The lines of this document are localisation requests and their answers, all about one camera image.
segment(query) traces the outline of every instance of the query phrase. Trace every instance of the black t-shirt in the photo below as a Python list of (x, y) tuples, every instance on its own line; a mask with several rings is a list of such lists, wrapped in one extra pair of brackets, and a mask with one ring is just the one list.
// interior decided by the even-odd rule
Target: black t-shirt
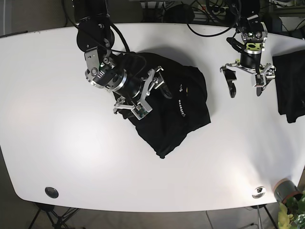
[[(172, 94), (165, 98), (160, 90), (152, 90), (146, 101), (152, 111), (143, 119), (121, 112), (135, 125), (136, 130), (157, 153), (165, 158), (186, 138), (186, 135), (211, 122), (206, 106), (207, 90), (203, 74), (198, 68), (183, 66), (173, 60), (153, 53), (141, 53), (147, 66), (137, 77), (147, 76), (150, 69), (163, 67), (162, 76)], [(143, 65), (139, 59), (128, 71), (137, 72)]]
[(278, 112), (288, 123), (305, 115), (305, 50), (273, 57)]

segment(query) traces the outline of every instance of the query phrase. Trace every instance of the screw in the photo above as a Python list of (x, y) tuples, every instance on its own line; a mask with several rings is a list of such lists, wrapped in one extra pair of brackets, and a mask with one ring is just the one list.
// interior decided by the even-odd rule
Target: screw
[(257, 33), (256, 33), (256, 37), (257, 37), (257, 38), (261, 38), (261, 37), (262, 37), (262, 33), (261, 33), (261, 32), (257, 32)]
[(92, 68), (91, 69), (91, 74), (93, 75), (93, 76), (95, 76), (96, 74), (97, 74), (97, 69), (96, 68)]

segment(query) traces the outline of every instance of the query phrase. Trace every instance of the white table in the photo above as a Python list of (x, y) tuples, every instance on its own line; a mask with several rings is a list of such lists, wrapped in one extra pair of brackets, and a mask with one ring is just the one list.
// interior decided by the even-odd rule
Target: white table
[[(298, 183), (305, 117), (288, 124), (279, 115), (275, 81), (256, 97), (249, 76), (238, 74), (237, 95), (230, 98), (219, 69), (239, 58), (225, 40), (233, 30), (201, 38), (186, 25), (118, 27), (131, 50), (202, 71), (212, 123), (162, 160), (128, 120), (113, 114), (113, 95), (86, 82), (75, 28), (0, 39), (0, 145), (20, 198), (111, 211), (198, 211), (275, 202), (277, 181)], [(206, 34), (224, 29), (194, 28)], [(114, 48), (123, 49), (118, 36)], [(262, 63), (299, 49), (305, 41), (270, 34)], [(259, 186), (267, 193), (253, 199)], [(59, 197), (48, 197), (46, 187)]]

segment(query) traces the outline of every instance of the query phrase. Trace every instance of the potted plant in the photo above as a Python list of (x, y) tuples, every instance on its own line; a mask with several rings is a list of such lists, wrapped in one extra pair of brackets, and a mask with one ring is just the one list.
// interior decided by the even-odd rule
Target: potted plant
[(279, 229), (305, 228), (305, 192), (288, 179), (281, 180), (274, 188), (274, 196), (280, 204)]

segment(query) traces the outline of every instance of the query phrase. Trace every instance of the floor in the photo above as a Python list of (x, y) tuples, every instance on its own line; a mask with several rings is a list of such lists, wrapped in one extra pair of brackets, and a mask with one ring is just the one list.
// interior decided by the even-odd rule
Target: floor
[[(71, 1), (66, 2), (68, 12), (72, 14)], [(113, 22), (141, 21), (142, 11), (139, 2), (129, 2), (128, 0), (110, 0), (109, 2)], [(7, 0), (7, 7), (11, 9), (10, 32), (54, 29), (65, 24), (61, 0), (11, 0), (11, 2)], [(24, 201), (15, 194), (2, 152), (0, 152), (0, 181), (0, 228), (28, 228), (37, 208), (33, 203)], [(303, 173), (299, 186), (302, 190), (305, 188), (305, 173)], [(267, 207), (276, 220), (278, 205), (270, 204)], [(58, 214), (62, 214), (65, 210), (66, 208), (63, 207), (55, 207)], [(238, 229), (257, 222), (257, 212), (251, 208), (209, 211), (208, 215), (213, 227), (204, 211), (131, 213), (81, 209), (68, 221), (68, 225), (87, 229)], [(264, 228), (273, 228), (264, 210), (261, 210), (261, 215)], [(52, 227), (46, 214), (41, 213), (33, 229), (50, 228)]]

